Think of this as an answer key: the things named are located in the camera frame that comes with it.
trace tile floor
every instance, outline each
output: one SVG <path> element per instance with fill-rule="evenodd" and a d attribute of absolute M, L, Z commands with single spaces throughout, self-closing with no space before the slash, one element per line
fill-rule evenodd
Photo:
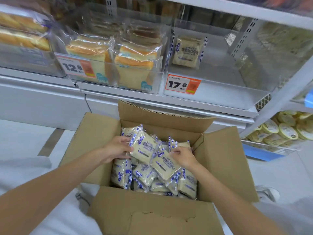
<path fill-rule="evenodd" d="M 0 160 L 35 157 L 54 131 L 54 128 L 0 120 Z M 49 158 L 54 168 L 61 161 L 74 131 L 65 130 Z M 313 143 L 303 150 L 271 162 L 249 159 L 255 185 L 276 188 L 279 203 L 290 203 L 313 196 Z"/>

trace orange price tag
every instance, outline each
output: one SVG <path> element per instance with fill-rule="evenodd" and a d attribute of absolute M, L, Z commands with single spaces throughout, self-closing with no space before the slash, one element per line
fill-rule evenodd
<path fill-rule="evenodd" d="M 66 74 L 96 78 L 89 60 L 57 53 L 55 55 Z"/>
<path fill-rule="evenodd" d="M 172 90 L 194 95 L 200 83 L 201 80 L 199 79 L 169 74 L 167 77 L 165 90 Z"/>

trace shoe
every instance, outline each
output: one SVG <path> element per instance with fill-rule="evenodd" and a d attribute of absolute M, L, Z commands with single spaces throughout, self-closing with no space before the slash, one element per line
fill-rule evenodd
<path fill-rule="evenodd" d="M 267 186 L 256 186 L 255 187 L 256 192 L 259 195 L 259 199 L 262 202 L 269 202 L 272 201 L 274 203 L 277 203 L 277 201 L 280 198 L 280 193 L 278 190 L 267 187 Z"/>

